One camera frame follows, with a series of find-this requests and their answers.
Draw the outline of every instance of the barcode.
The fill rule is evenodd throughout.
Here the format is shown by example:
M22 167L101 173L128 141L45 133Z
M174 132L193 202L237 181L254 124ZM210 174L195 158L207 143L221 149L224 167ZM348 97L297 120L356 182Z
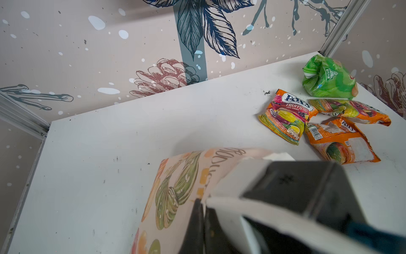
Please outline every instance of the barcode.
M319 140L319 139L323 138L323 136L320 134L320 132L318 131L316 126L309 127L309 131L311 132L311 134L313 135L313 138L315 140Z

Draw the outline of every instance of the white tabletop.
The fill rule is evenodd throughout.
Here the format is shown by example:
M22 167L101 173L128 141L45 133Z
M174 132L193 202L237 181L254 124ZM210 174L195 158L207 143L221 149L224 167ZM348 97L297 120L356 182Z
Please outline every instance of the white tabletop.
M52 122L9 254L129 253L158 166L169 156L226 146L319 160L306 137L292 145L257 119L278 88L309 98L302 67L315 54ZM368 222L406 235L406 121L358 89L355 100L392 124L357 124L382 161L345 169Z

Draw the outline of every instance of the wall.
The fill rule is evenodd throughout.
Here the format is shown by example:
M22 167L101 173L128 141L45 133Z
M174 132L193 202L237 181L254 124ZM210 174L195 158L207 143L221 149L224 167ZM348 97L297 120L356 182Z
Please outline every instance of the wall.
M372 0L334 54L356 80L406 119L406 2Z
M0 88L52 121L319 51L348 3L6 0Z
M0 120L0 249L40 144L38 138Z

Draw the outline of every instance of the green plastic package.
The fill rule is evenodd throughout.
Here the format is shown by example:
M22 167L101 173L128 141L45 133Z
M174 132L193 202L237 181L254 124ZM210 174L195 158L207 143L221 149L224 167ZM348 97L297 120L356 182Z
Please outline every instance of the green plastic package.
M358 94L355 78L337 60L315 55L303 72L303 87L311 96L352 99Z

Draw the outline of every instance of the candy bag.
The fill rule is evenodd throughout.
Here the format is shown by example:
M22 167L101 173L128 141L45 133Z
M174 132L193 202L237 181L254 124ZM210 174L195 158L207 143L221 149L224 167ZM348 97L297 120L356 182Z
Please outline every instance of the candy bag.
M258 116L261 123L288 142L299 145L304 124L318 111L309 103L278 89L265 113Z
M309 104L325 115L345 117L360 124L382 124L389 126L391 120L387 114L371 106L353 100L316 99Z
M355 78L337 60L315 55L303 72L303 87L311 96L352 99L358 94Z
M340 164L380 161L365 135L348 119L339 118L327 124L307 124L305 132L310 144L329 161Z

